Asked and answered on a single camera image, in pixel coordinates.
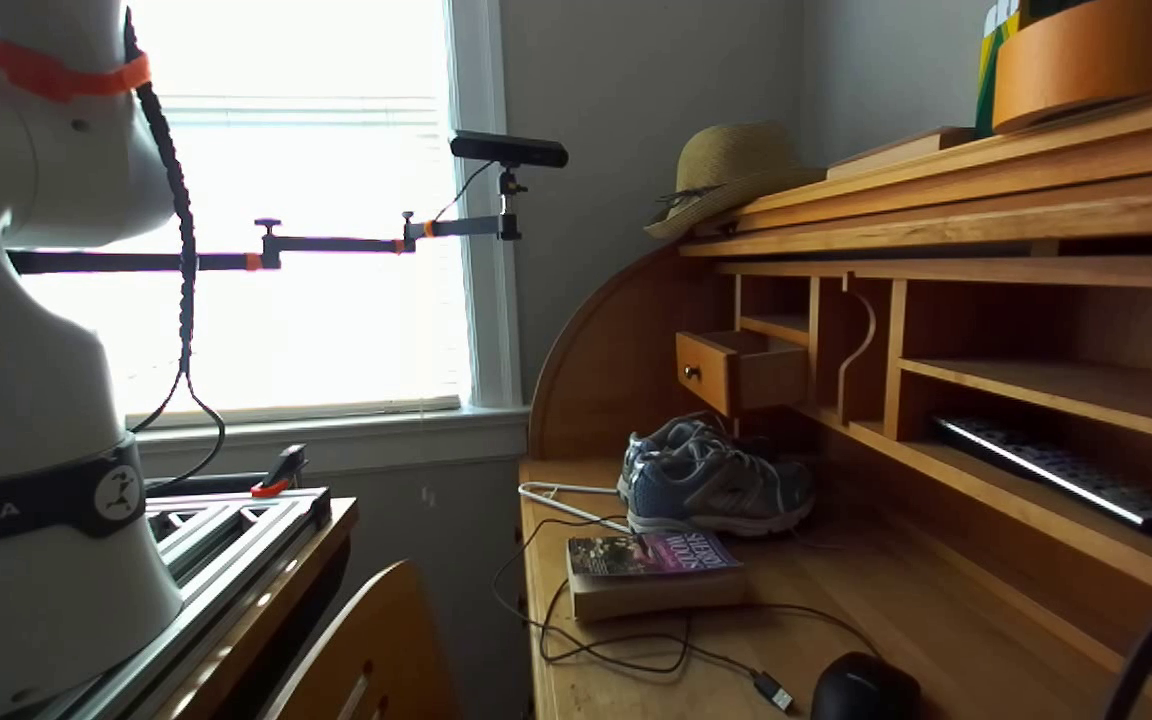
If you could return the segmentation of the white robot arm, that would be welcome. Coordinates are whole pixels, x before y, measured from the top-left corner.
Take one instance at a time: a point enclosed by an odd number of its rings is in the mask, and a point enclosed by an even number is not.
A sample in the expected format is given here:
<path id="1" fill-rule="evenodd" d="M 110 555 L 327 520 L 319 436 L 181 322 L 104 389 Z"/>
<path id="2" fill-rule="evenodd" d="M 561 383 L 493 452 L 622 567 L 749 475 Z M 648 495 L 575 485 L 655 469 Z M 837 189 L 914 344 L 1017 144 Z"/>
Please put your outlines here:
<path id="1" fill-rule="evenodd" d="M 0 0 L 0 720 L 140 654 L 181 612 L 104 344 L 16 278 L 167 220 L 126 0 Z"/>

